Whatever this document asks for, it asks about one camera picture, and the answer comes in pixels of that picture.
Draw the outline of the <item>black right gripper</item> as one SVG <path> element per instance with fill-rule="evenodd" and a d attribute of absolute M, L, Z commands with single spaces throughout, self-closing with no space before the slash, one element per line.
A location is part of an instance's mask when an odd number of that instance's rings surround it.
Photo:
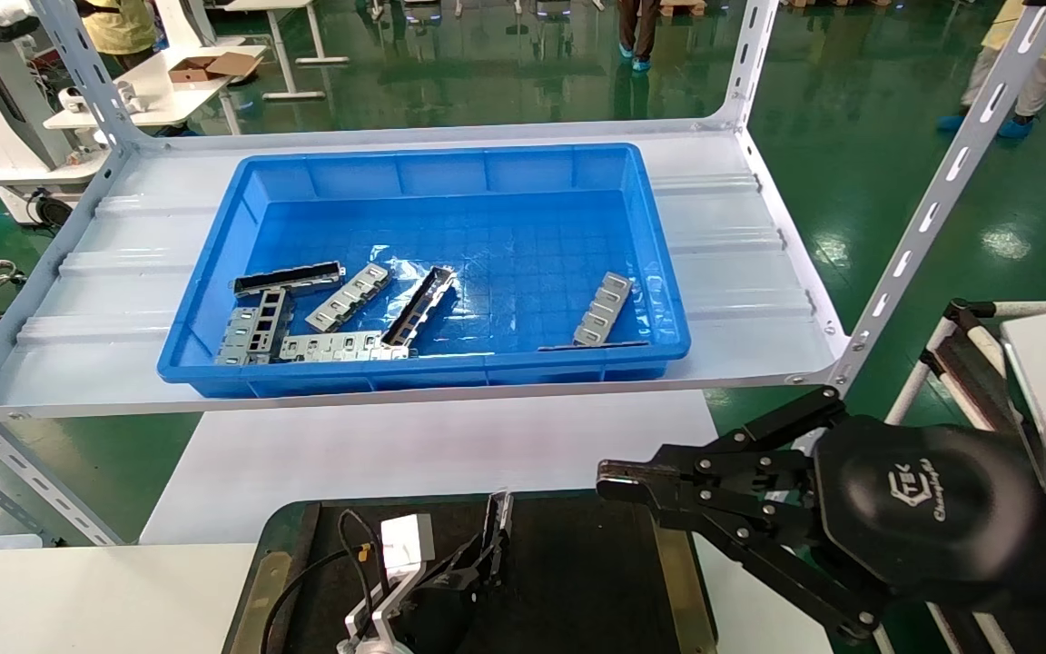
<path fill-rule="evenodd" d="M 647 463 L 604 460 L 597 493 L 657 509 L 657 525 L 701 535 L 846 640 L 873 636 L 880 601 L 848 591 L 727 512 L 817 484 L 826 538 L 891 593 L 988 603 L 1008 591 L 1046 512 L 1025 448 L 975 428 L 843 421 L 847 414 L 838 390 L 822 386 L 707 444 L 663 444 Z M 829 430 L 813 457 L 795 447 L 821 428 Z M 693 500 L 719 510 L 686 506 Z"/>

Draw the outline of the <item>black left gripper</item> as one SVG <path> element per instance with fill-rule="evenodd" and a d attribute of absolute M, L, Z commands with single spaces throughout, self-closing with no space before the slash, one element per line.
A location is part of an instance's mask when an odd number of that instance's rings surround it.
<path fill-rule="evenodd" d="M 415 582 L 397 605 L 396 641 L 411 653 L 456 653 L 472 624 L 490 541 L 477 537 Z M 493 583 L 505 583 L 510 552 L 509 529 L 493 539 Z"/>

